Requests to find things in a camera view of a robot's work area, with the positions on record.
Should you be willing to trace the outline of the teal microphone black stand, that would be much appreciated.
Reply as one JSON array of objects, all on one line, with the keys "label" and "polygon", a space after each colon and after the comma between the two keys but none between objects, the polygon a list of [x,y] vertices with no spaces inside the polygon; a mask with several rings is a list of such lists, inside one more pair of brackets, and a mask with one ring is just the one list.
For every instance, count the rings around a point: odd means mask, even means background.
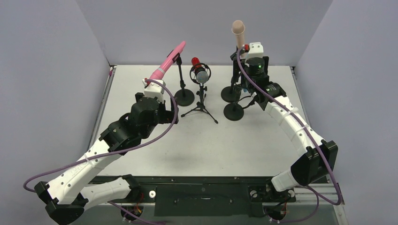
[{"label": "teal microphone black stand", "polygon": [[241,94],[242,88],[237,85],[225,87],[221,91],[222,99],[228,103],[223,109],[223,115],[230,121],[238,121],[244,116],[244,109],[239,104]]}]

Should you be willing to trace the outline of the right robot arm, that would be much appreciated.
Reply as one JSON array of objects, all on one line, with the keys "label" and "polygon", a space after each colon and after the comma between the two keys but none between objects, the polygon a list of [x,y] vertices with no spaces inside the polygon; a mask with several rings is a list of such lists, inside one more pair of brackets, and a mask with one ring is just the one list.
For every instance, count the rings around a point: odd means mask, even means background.
[{"label": "right robot arm", "polygon": [[231,81],[236,94],[246,90],[253,98],[249,104],[258,104],[278,123],[298,156],[288,169],[272,177],[264,188],[266,197],[277,200],[288,189],[307,186],[330,174],[337,157],[337,144],[318,135],[299,115],[283,87],[270,80],[268,58],[246,60],[236,52],[230,58],[233,62]]}]

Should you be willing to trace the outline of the beige microphone black stand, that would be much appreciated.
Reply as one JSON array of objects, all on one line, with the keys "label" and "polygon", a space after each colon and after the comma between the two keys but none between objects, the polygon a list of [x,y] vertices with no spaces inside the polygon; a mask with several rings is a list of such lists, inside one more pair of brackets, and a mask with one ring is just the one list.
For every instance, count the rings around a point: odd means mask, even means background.
[{"label": "beige microphone black stand", "polygon": [[244,50],[240,51],[240,59],[237,58],[238,47],[236,51],[230,56],[233,62],[232,78],[230,81],[230,86],[222,89],[221,97],[225,102],[233,103],[239,100],[242,89],[245,89],[245,78],[241,73],[239,65],[242,67],[245,64],[245,58],[243,54]]}]

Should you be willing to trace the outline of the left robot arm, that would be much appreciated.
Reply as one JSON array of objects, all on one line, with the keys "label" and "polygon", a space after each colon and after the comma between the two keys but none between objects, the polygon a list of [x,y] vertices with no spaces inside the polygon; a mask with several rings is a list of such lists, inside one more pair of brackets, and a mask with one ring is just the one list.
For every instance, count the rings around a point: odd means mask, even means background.
[{"label": "left robot arm", "polygon": [[76,165],[49,182],[35,185],[34,190],[45,203],[49,217],[59,225],[69,225],[94,206],[118,199],[137,200],[140,184],[130,174],[101,184],[89,183],[128,149],[137,149],[157,125],[175,124],[176,107],[173,97],[171,109],[167,110],[165,101],[137,93],[130,112],[110,123]]}]

